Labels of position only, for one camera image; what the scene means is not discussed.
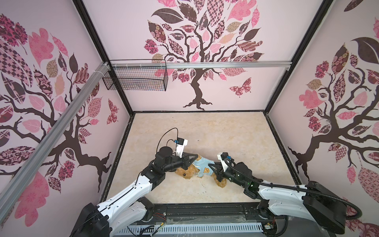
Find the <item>brown plush teddy bear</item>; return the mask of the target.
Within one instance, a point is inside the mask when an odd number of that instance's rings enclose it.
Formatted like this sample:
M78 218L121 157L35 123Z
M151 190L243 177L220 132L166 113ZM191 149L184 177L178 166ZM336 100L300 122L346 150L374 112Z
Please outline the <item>brown plush teddy bear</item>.
M178 168L176 171L175 171L175 174L176 175L178 175L178 176L180 176L180 177L182 177L182 178L184 178L184 179L191 179L191 178L193 178L193 177L197 177L197 172L198 172L198 169L196 169L195 168L195 171L183 171L182 170L182 168ZM215 181L215 173L213 173L212 175L211 175L211 177L214 179L214 181ZM226 179L224 179L224 181L223 182L216 182L215 181L215 183L219 186L219 187L221 187L221 188L224 188L224 187L226 187L226 185L227 185L227 181L226 181Z

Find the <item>light blue fleece hoodie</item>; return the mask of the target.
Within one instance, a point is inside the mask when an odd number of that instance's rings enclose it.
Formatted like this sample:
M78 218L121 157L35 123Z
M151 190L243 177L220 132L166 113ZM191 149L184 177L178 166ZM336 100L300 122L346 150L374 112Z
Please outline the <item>light blue fleece hoodie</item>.
M199 156L193 163L194 167L198 169L197 177L202 178L205 175L211 176L214 172L209 165L214 165L214 161Z

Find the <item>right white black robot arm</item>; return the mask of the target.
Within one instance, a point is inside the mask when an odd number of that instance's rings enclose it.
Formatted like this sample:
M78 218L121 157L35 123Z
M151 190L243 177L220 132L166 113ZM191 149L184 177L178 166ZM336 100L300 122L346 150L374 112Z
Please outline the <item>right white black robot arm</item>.
M217 180L228 180L243 188L251 199L258 199L258 213L262 218L292 216L316 222L325 230L342 235L345 232L347 205L321 184L310 181L307 185L287 186L269 183L253 177L244 164L234 166L221 162L209 164Z

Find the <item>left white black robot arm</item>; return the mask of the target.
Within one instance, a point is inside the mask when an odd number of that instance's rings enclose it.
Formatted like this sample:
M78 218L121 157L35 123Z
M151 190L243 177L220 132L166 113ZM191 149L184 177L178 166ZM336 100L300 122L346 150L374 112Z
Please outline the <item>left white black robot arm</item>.
M128 187L94 205L86 205L71 232L72 237L113 237L130 224L149 221L154 214L154 204L146 194L156 188L167 172L182 168L187 170L199 158L197 154L180 152L174 155L170 147L161 148L146 168Z

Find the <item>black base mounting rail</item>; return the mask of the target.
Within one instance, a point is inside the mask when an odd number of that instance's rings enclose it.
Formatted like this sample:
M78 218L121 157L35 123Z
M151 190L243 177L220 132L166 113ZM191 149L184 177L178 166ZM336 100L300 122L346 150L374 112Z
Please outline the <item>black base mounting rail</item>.
M261 223L262 233L195 234L159 237L332 237L333 233L316 223L296 217L278 216L264 219L258 215L258 203L190 203L154 204L149 221L132 225Z

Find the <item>rear aluminium rail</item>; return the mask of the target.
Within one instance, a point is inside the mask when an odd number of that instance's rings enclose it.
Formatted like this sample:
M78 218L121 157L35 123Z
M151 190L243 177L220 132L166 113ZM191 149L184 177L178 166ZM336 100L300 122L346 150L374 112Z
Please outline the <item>rear aluminium rail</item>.
M152 62L137 62L137 61L112 61L111 65L115 68L144 68L158 67L167 69L205 69L205 68L290 68L290 61L256 61L256 62L183 62L183 63L152 63Z

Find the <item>aluminium rail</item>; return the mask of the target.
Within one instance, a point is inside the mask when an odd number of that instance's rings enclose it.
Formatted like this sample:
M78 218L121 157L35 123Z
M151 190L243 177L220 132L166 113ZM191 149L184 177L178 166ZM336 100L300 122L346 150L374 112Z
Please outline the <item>aluminium rail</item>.
M89 82L82 87L81 92L70 103L63 115L55 123L52 130L38 144L31 157L1 192L1 221L4 221L7 217L18 198L29 185L42 163L48 157L50 151L54 148L55 144L69 126L69 123L80 110L80 107L85 103L85 100L93 91L97 83L103 78L105 73L108 72L110 69L109 65L108 62L103 62L97 67L90 76Z
M205 69L205 68L290 68L290 61L256 61L256 62L183 62L183 63L152 63L152 62L137 62L137 61L112 61L111 65L115 68L144 68L158 67L167 69Z

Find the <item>left aluminium rail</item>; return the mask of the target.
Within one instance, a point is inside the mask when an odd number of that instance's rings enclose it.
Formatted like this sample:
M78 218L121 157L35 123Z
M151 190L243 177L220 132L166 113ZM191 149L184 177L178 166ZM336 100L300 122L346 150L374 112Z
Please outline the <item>left aluminium rail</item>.
M108 72L110 69L109 65L108 62L103 62L97 67L90 76L89 82L82 87L81 92L70 103L63 115L55 123L52 130L38 144L31 157L1 192L1 221L4 221L7 217L18 198L29 185L42 163L48 157L50 151L54 148L55 144L69 126L69 123L80 110L80 107L85 103L85 100L93 91L97 83L103 78L105 73Z

